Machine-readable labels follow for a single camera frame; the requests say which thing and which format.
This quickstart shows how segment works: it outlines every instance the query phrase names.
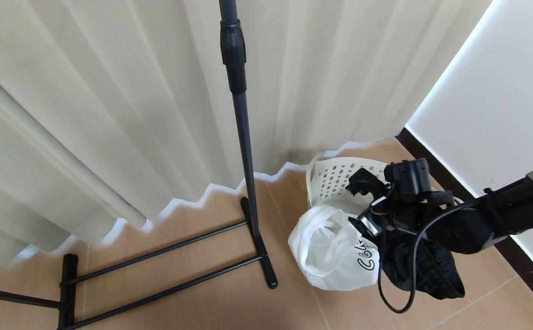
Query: white bag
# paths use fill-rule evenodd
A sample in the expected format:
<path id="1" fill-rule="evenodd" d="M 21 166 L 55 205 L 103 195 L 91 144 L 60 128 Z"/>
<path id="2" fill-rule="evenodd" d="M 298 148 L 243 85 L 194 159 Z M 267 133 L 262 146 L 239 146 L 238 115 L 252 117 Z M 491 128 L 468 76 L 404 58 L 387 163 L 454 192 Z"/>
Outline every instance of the white bag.
<path id="1" fill-rule="evenodd" d="M 291 232 L 289 246 L 305 278 L 322 290 L 350 291 L 377 281 L 378 250 L 341 209 L 312 207 Z"/>

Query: tile grout line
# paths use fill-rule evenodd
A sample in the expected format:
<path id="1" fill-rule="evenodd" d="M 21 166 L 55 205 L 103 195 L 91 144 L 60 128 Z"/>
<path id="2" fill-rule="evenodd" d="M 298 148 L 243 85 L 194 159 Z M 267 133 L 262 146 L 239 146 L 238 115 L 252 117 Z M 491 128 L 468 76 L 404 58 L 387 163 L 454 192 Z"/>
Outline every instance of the tile grout line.
<path id="1" fill-rule="evenodd" d="M 481 301 L 483 298 L 487 297 L 488 295 L 492 294 L 493 292 L 499 290 L 500 288 L 502 288 L 503 286 L 505 286 L 505 284 L 511 282 L 512 280 L 516 279 L 519 275 L 515 275 L 513 276 L 512 278 L 510 278 L 509 280 L 506 280 L 505 282 L 503 282 L 503 284 L 501 284 L 500 286 L 494 288 L 493 290 L 487 292 L 486 294 L 484 294 L 482 297 L 480 297 L 479 299 L 476 299 L 475 301 L 471 302 L 470 304 L 466 305 L 465 307 L 463 307 L 462 309 L 460 309 L 459 311 L 457 311 L 456 313 L 453 313 L 451 316 L 443 319 L 442 321 L 432 325 L 431 327 L 428 328 L 428 330 L 430 329 L 433 329 L 435 328 L 436 326 L 440 325 L 440 324 L 444 324 L 446 323 L 450 318 L 453 318 L 454 316 L 456 316 L 457 314 L 461 313 L 462 311 L 464 311 L 465 309 L 469 308 L 470 306 L 474 305 L 475 303 L 477 303 L 478 301 Z"/>
<path id="2" fill-rule="evenodd" d="M 89 272 L 89 247 L 91 244 L 87 245 L 87 257 L 85 257 L 85 274 Z M 87 281 L 83 285 L 83 319 L 85 319 L 85 305 L 87 304 Z"/>
<path id="3" fill-rule="evenodd" d="M 271 188 L 269 187 L 269 182 L 265 180 L 265 177 L 263 177 L 263 181 L 266 184 L 266 189 L 268 190 L 269 195 L 271 195 L 271 200 L 272 200 L 273 204 L 275 204 L 275 209 L 277 210 L 277 214 L 279 214 L 279 220 L 281 220 L 281 223 L 283 224 L 283 228 L 285 228 L 285 232 L 287 233 L 287 235 L 289 235 L 289 229 L 287 228 L 287 225 L 285 224 L 285 221 L 283 221 L 283 215 L 281 214 L 281 211 L 279 209 L 279 205 L 277 205 L 277 201 L 275 200 L 275 196 L 271 192 Z M 328 328 L 328 330 L 332 330 L 332 328 L 330 327 L 330 324 L 328 323 L 328 319 L 326 318 L 326 314 L 323 312 L 323 308 L 320 305 L 319 300 L 317 299 L 317 295 L 315 294 L 315 290 L 313 289 L 313 286 L 311 284 L 309 284 L 309 290 L 311 290 L 311 294 L 313 295 L 313 299 L 315 299 L 315 303 L 317 304 L 317 307 L 319 308 L 319 313 L 322 314 L 323 321 L 325 322 L 326 327 Z"/>

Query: black metal clothes rack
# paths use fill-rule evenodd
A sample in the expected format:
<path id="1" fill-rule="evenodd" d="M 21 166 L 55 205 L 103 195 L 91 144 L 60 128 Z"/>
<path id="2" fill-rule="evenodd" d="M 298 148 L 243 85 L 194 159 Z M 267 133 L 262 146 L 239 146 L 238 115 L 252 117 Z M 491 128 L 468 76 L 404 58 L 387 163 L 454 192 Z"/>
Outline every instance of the black metal clothes rack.
<path id="1" fill-rule="evenodd" d="M 221 14 L 221 30 L 220 30 L 220 47 L 222 52 L 222 61 L 226 65 L 228 73 L 229 88 L 232 92 L 233 108 L 236 115 L 236 124 L 238 127 L 238 136 L 240 142 L 240 150 L 242 153 L 242 161 L 244 166 L 244 177 L 246 179 L 246 190 L 248 191 L 248 198 L 243 197 L 240 205 L 244 212 L 244 221 L 240 221 L 226 227 L 206 232 L 200 236 L 190 238 L 183 242 L 167 246 L 157 251 L 147 253 L 128 261 L 112 265 L 98 271 L 77 276 L 78 256 L 74 254 L 67 254 L 63 257 L 63 270 L 61 276 L 61 298 L 59 301 L 34 298 L 25 295 L 13 294 L 11 292 L 0 291 L 0 300 L 10 301 L 14 303 L 25 303 L 27 305 L 35 305 L 40 307 L 49 307 L 59 310 L 59 330 L 73 330 L 81 328 L 97 321 L 113 317 L 119 313 L 129 311 L 130 309 L 140 307 L 155 300 L 164 298 L 168 295 L 174 294 L 178 291 L 195 286 L 196 284 L 210 280 L 216 276 L 233 271 L 237 268 L 243 267 L 255 261 L 258 261 L 262 267 L 266 284 L 269 288 L 277 287 L 277 277 L 268 257 L 267 249 L 262 241 L 261 233 L 258 228 L 258 213 L 256 211 L 256 193 L 254 186 L 254 172 L 252 169 L 252 152 L 250 150 L 250 129 L 248 125 L 248 110 L 246 107 L 246 74 L 244 65 L 246 63 L 246 49 L 244 44 L 244 37 L 238 14 L 236 10 L 235 0 L 220 0 L 220 14 Z M 101 313 L 94 317 L 85 319 L 83 321 L 74 322 L 74 308 L 75 308 L 75 290 L 79 282 L 89 280 L 99 275 L 118 270 L 122 267 L 133 265 L 140 261 L 155 257 L 162 253 L 172 251 L 176 248 L 184 247 L 186 245 L 199 242 L 205 238 L 221 234 L 222 232 L 248 225 L 250 236 L 254 242 L 256 249 L 256 256 L 248 258 L 239 263 L 234 263 L 228 267 L 216 270 L 194 280 L 189 280 L 183 284 L 172 287 L 170 289 L 158 292 L 149 297 L 134 301 L 112 309 L 111 311 Z"/>

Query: white plastic basket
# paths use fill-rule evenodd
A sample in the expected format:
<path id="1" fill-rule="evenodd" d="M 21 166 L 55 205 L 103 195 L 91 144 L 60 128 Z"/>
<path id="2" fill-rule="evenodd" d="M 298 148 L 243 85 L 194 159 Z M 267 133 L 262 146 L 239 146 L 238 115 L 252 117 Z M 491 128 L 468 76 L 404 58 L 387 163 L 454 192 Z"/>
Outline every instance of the white plastic basket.
<path id="1" fill-rule="evenodd" d="M 348 178 L 364 168 L 387 183 L 383 174 L 386 165 L 381 161 L 357 157 L 312 161 L 305 173 L 309 206 L 327 204 L 342 209 L 349 217 L 357 217 L 372 203 L 373 196 L 370 193 L 365 196 L 352 196 L 346 190 Z"/>

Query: cable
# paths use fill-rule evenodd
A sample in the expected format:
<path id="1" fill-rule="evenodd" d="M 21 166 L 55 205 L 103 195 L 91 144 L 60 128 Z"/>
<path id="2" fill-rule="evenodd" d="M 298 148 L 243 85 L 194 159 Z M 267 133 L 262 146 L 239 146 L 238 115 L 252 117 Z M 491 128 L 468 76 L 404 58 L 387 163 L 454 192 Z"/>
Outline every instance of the cable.
<path id="1" fill-rule="evenodd" d="M 382 222 L 383 222 L 383 235 L 381 237 L 381 253 L 380 253 L 380 260 L 378 262 L 378 293 L 380 294 L 380 298 L 383 300 L 383 303 L 385 305 L 387 305 L 387 307 L 397 313 L 397 314 L 402 314 L 402 313 L 405 313 L 407 312 L 410 308 L 411 308 L 411 305 L 413 305 L 413 299 L 415 298 L 415 292 L 416 292 L 416 268 L 417 268 L 417 247 L 419 246 L 419 242 L 421 242 L 422 240 L 422 236 L 423 234 L 426 233 L 426 230 L 428 230 L 428 228 L 430 228 L 434 223 L 436 223 L 438 220 L 440 219 L 443 219 L 445 216 L 447 215 L 451 215 L 452 213 L 460 210 L 460 209 L 465 209 L 467 207 L 470 207 L 472 205 L 475 205 L 479 202 L 480 200 L 472 200 L 472 201 L 468 201 L 466 203 L 463 203 L 463 204 L 459 204 L 459 205 L 456 205 L 454 207 L 451 207 L 449 209 L 446 209 L 444 211 L 444 213 L 441 213 L 439 215 L 437 215 L 434 219 L 432 219 L 432 221 L 428 222 L 428 224 L 426 224 L 422 230 L 420 230 L 418 232 L 418 234 L 416 235 L 416 240 L 415 242 L 413 243 L 413 253 L 411 255 L 411 271 L 409 272 L 409 278 L 411 278 L 411 290 L 409 291 L 409 299 L 407 300 L 407 303 L 405 304 L 405 307 L 403 307 L 402 309 L 396 309 L 395 307 L 393 307 L 388 301 L 387 301 L 387 298 L 385 298 L 384 294 L 383 294 L 383 288 L 381 286 L 381 283 L 380 283 L 380 280 L 382 278 L 382 271 L 383 271 L 383 261 L 384 261 L 384 251 L 386 249 L 386 239 L 387 239 L 387 232 L 386 232 L 386 228 L 385 228 L 385 219 L 384 217 L 382 217 Z"/>

